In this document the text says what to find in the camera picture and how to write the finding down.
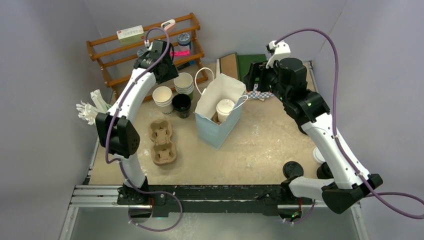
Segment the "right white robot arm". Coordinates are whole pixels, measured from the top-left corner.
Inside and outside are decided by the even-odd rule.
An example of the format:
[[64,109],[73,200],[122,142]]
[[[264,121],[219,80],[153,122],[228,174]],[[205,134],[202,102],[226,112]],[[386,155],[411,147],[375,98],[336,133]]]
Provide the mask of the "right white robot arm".
[[370,173],[353,153],[343,154],[338,145],[344,140],[332,126],[330,108],[324,98],[308,89],[307,68],[297,58],[275,61],[271,67],[265,62],[252,62],[243,77],[247,91],[255,84],[259,92],[270,92],[282,102],[288,116],[315,143],[327,163],[332,178],[314,179],[292,176],[281,183],[280,196],[288,204],[299,198],[323,201],[336,214],[342,214],[353,204],[381,186],[383,180]]

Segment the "single white paper cup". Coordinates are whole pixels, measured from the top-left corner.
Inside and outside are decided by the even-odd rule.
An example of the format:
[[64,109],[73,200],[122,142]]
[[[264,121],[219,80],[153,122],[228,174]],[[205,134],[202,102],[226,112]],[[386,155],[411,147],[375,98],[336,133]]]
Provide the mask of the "single white paper cup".
[[218,118],[218,121],[220,122],[220,123],[223,123],[227,118],[228,118],[228,116],[231,114],[231,111],[232,110],[229,110],[229,111],[221,111],[221,110],[217,110],[216,112],[217,112],[217,118]]

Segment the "light blue paper bag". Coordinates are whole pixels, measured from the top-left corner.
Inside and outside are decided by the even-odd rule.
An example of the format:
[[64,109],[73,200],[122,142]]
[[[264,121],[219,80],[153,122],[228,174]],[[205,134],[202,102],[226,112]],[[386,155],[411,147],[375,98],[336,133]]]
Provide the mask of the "light blue paper bag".
[[204,90],[194,110],[197,136],[219,149],[241,117],[248,100],[246,86],[224,73],[217,74]]

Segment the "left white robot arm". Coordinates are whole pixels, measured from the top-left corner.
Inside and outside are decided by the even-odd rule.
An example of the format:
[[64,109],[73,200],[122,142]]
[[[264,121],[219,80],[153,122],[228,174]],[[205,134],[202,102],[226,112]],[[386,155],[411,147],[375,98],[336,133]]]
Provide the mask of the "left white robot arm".
[[98,113],[95,126],[99,142],[105,150],[105,162],[117,162],[124,177],[123,184],[132,188],[129,197],[138,205],[149,199],[146,176],[141,170],[137,150],[140,135],[133,123],[151,88],[177,77],[171,51],[173,45],[154,40],[147,52],[134,63],[123,93],[105,113]]

